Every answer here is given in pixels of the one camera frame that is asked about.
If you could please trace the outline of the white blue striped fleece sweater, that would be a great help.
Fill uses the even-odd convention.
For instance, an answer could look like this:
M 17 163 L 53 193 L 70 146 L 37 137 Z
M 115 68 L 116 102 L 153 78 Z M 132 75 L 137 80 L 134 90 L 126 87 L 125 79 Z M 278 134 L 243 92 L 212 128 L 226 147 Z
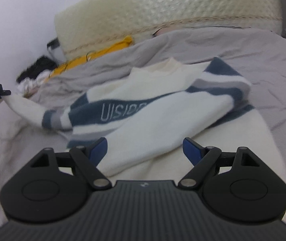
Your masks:
M 187 137 L 228 152 L 246 146 L 286 181 L 282 156 L 250 92 L 251 83 L 222 59 L 184 65 L 171 58 L 90 88 L 62 110 L 14 94 L 4 100 L 34 126 L 70 132 L 68 149 L 106 138 L 98 167 L 113 181 L 178 181 L 191 168 L 182 152 Z

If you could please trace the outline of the white clothes pile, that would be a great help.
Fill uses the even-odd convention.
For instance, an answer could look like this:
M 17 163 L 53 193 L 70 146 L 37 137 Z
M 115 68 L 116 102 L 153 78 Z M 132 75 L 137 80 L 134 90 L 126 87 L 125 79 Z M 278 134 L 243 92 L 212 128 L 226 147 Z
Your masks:
M 31 97 L 48 80 L 50 74 L 50 70 L 44 70 L 35 79 L 25 78 L 21 83 L 16 85 L 16 93 L 23 97 Z

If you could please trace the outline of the black clothes pile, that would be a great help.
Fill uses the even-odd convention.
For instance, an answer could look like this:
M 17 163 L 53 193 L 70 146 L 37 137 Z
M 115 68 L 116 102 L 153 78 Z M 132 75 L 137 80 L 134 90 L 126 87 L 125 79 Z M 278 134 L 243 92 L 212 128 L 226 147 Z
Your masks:
M 53 71 L 57 67 L 57 63 L 48 58 L 47 56 L 42 56 L 30 67 L 22 71 L 16 78 L 16 83 L 21 83 L 26 78 L 35 80 L 37 76 L 46 70 Z

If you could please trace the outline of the grey bed duvet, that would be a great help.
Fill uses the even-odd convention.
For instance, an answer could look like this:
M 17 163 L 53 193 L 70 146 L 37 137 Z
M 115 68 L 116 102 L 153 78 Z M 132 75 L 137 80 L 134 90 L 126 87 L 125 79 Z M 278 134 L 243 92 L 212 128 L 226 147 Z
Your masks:
M 168 58 L 200 64 L 220 57 L 252 84 L 250 103 L 260 112 L 277 150 L 267 151 L 263 140 L 229 140 L 224 149 L 246 145 L 286 180 L 286 39 L 260 29 L 210 27 L 183 29 L 102 56 L 51 78 L 32 100 L 59 109 L 87 89 L 125 78 L 132 68 L 145 70 Z M 2 106 L 0 112 L 0 189 L 40 149 L 62 150 L 67 133 L 28 125 Z M 0 226 L 6 217 L 0 207 Z

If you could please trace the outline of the cream quilted headboard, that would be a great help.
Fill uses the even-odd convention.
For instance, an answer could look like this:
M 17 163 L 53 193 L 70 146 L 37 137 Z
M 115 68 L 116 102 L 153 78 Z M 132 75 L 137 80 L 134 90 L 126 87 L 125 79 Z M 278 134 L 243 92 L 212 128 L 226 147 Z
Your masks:
M 232 26 L 282 32 L 281 0 L 82 0 L 55 15 L 67 59 L 163 27 Z

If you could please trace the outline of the black wall socket plate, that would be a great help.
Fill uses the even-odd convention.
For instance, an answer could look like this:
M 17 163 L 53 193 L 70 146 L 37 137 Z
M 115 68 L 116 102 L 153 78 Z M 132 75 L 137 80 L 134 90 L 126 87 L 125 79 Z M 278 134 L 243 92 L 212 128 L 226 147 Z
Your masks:
M 47 50 L 55 50 L 60 47 L 60 42 L 58 38 L 55 38 L 47 43 Z

